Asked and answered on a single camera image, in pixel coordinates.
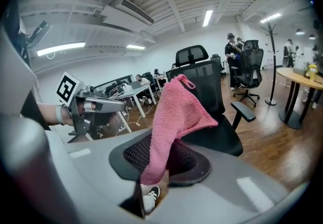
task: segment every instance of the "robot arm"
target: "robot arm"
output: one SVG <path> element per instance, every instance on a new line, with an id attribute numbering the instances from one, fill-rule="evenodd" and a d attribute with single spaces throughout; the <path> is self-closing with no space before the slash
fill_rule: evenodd
<path id="1" fill-rule="evenodd" d="M 92 86 L 84 84 L 66 72 L 61 78 L 56 94 L 67 107 L 73 120 L 75 132 L 70 135 L 88 133 L 93 125 L 95 114 L 114 113 L 125 109 L 125 104 L 121 101 L 95 96 Z M 83 114 L 78 112 L 78 103 L 84 103 Z M 92 109 L 92 103 L 95 104 L 95 109 Z"/>

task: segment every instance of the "ceiling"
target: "ceiling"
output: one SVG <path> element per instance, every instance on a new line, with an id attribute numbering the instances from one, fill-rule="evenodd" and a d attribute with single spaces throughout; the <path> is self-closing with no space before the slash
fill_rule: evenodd
<path id="1" fill-rule="evenodd" d="M 315 17 L 312 8 L 302 10 L 310 7 L 309 0 L 129 0 L 154 19 L 152 25 L 136 33 L 103 23 L 105 17 L 100 12 L 115 0 L 18 1 L 27 33 L 32 33 L 43 20 L 53 25 L 38 45 L 38 50 L 85 41 L 88 52 L 78 53 L 79 57 L 97 56 L 98 53 L 138 55 L 125 47 L 128 44 L 149 47 L 160 41 L 160 37 L 167 38 L 168 33 L 174 35 L 201 28 L 207 10 L 213 10 L 209 25 L 225 23 L 227 18 L 236 15 L 239 15 L 238 21 L 258 23 L 264 14 L 280 12 L 283 16 L 279 24 L 305 28 Z M 34 53 L 31 57 L 47 60 L 38 58 Z"/>

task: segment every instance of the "pink towel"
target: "pink towel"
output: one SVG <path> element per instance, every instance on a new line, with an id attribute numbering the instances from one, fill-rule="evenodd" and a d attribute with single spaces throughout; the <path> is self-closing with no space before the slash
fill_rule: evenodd
<path id="1" fill-rule="evenodd" d="M 162 179 L 175 139 L 218 125 L 180 81 L 190 89 L 195 88 L 183 74 L 165 84 L 152 122 L 150 161 L 140 177 L 144 185 L 153 185 Z"/>

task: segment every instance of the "coat rack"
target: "coat rack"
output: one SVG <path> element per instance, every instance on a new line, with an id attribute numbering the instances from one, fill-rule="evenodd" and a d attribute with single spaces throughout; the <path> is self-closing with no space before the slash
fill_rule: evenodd
<path id="1" fill-rule="evenodd" d="M 271 97 L 270 98 L 266 98 L 265 102 L 268 105 L 276 105 L 276 100 L 273 99 L 273 95 L 274 95 L 274 90 L 275 90 L 275 81 L 276 81 L 276 53 L 279 51 L 275 51 L 275 43 L 274 43 L 274 36 L 277 35 L 273 34 L 273 30 L 276 27 L 276 24 L 274 25 L 274 27 L 271 27 L 271 24 L 269 23 L 269 21 L 267 21 L 267 25 L 268 25 L 268 29 L 265 29 L 263 27 L 261 27 L 262 29 L 264 29 L 265 31 L 267 31 L 269 33 L 269 35 L 267 34 L 267 36 L 271 37 L 272 40 L 272 46 L 273 46 L 273 51 L 268 51 L 268 52 L 272 52 L 274 54 L 274 78 L 273 78 L 273 87 L 272 87 L 272 93 L 271 93 Z"/>

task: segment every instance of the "ceiling light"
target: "ceiling light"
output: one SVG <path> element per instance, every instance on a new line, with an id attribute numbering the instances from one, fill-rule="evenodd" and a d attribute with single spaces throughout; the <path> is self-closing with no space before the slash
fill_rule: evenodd
<path id="1" fill-rule="evenodd" d="M 305 34 L 305 32 L 304 31 L 302 31 L 300 28 L 298 28 L 297 30 L 296 30 L 296 35 L 304 35 Z"/>
<path id="2" fill-rule="evenodd" d="M 213 10 L 210 10 L 210 11 L 206 12 L 203 27 L 206 27 L 208 25 L 208 22 L 210 21 L 212 12 L 213 12 Z"/>
<path id="3" fill-rule="evenodd" d="M 260 22 L 261 22 L 261 23 L 265 23 L 265 22 L 267 22 L 267 21 L 269 21 L 269 20 L 272 20 L 272 19 L 277 18 L 277 17 L 280 17 L 280 16 L 281 16 L 281 14 L 280 14 L 280 13 L 276 13 L 276 14 L 274 14 L 274 15 L 272 15 L 272 16 L 270 16 L 270 17 L 266 18 L 266 19 L 261 20 Z"/>
<path id="4" fill-rule="evenodd" d="M 144 46 L 131 45 L 131 44 L 127 45 L 127 48 L 141 49 L 141 50 L 145 49 Z"/>
<path id="5" fill-rule="evenodd" d="M 39 50 L 39 51 L 37 51 L 37 55 L 42 56 L 44 54 L 51 53 L 51 52 L 57 52 L 57 51 L 72 49 L 72 48 L 80 48 L 80 47 L 84 47 L 84 46 L 85 46 L 85 42 L 73 43 L 73 44 L 63 44 L 63 45 L 58 45 L 58 46 L 46 48 L 43 50 Z"/>

